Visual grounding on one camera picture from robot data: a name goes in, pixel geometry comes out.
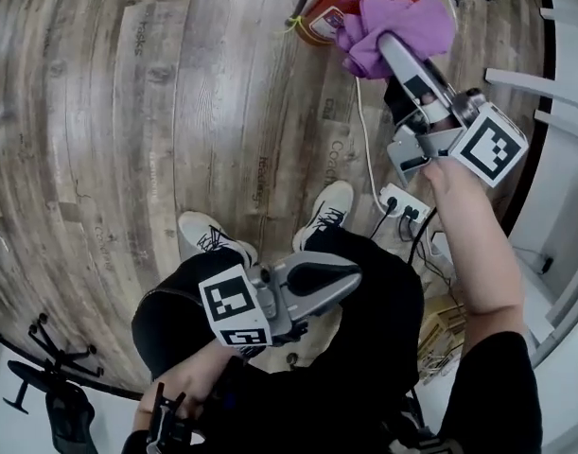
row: chair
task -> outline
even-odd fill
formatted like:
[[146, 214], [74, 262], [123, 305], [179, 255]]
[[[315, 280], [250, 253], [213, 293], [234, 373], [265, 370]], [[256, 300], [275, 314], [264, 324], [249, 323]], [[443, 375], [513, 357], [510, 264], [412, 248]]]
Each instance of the chair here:
[[[103, 369], [91, 371], [76, 363], [78, 359], [94, 355], [96, 348], [91, 345], [86, 352], [65, 353], [57, 348], [47, 335], [44, 330], [46, 322], [46, 315], [41, 314], [35, 324], [30, 326], [28, 335], [53, 358], [53, 362], [47, 359], [44, 370], [38, 370], [20, 361], [9, 361], [9, 369], [23, 381], [15, 401], [6, 398], [3, 400], [14, 409], [28, 414], [22, 406], [28, 385], [44, 392], [55, 449], [61, 454], [97, 454], [89, 431], [95, 418], [95, 410], [85, 392], [79, 386], [69, 383], [61, 370], [61, 367], [65, 366], [86, 375], [102, 376]], [[37, 338], [38, 332], [44, 340]]]

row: power strip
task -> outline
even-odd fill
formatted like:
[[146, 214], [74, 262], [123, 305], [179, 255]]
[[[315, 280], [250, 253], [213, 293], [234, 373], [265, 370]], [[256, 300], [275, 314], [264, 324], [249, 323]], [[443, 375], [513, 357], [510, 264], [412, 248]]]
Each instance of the power strip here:
[[379, 200], [387, 207], [391, 197], [394, 197], [398, 201], [398, 205], [390, 214], [390, 217], [401, 217], [407, 207], [412, 209], [411, 217], [416, 223], [422, 223], [428, 217], [431, 209], [427, 205], [393, 183], [381, 188]]

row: leg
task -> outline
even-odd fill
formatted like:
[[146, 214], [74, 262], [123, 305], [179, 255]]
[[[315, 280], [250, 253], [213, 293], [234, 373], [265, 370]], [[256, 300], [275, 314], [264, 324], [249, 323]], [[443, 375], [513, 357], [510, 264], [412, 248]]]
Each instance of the leg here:
[[256, 261], [252, 246], [230, 239], [204, 214], [183, 214], [180, 229], [202, 253], [183, 262], [145, 296], [131, 325], [137, 351], [154, 378], [215, 337], [201, 306], [199, 282], [236, 264], [249, 267]]
[[388, 398], [401, 398], [418, 381], [423, 291], [417, 274], [399, 257], [341, 228], [352, 199], [349, 184], [329, 186], [293, 241], [296, 250], [334, 253], [362, 269], [359, 288], [342, 302], [337, 335], [310, 370], [321, 385], [357, 384], [360, 395], [387, 405]]

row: black pants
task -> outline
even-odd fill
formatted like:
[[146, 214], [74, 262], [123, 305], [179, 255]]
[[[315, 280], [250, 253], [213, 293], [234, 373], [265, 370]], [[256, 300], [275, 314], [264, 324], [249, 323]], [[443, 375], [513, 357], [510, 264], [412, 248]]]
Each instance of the black pants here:
[[[354, 410], [359, 412], [356, 421], [384, 418], [385, 410], [397, 405], [418, 381], [420, 279], [399, 257], [340, 228], [315, 233], [307, 249], [334, 253], [362, 269], [360, 286], [342, 301], [339, 331], [308, 368], [266, 375], [247, 365], [236, 385], [239, 393], [233, 406], [248, 411], [248, 415], [242, 411], [240, 418], [259, 422], [260, 428], [273, 417], [274, 425], [283, 418], [305, 429], [314, 422], [318, 431], [326, 420], [328, 427], [336, 427], [346, 412]], [[238, 263], [240, 255], [227, 249], [196, 255], [144, 298], [133, 318], [132, 333], [154, 377], [215, 337], [200, 306], [198, 283]], [[295, 409], [304, 404], [306, 409]]]

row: purple cloth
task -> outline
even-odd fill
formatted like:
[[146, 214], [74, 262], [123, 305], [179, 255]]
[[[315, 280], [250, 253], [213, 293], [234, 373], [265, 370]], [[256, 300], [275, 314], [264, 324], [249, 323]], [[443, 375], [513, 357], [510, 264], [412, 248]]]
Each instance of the purple cloth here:
[[399, 37], [422, 61], [447, 53], [455, 37], [454, 22], [441, 0], [360, 0], [360, 13], [344, 15], [336, 38], [348, 54], [343, 66], [359, 78], [393, 74], [377, 48], [386, 32]]

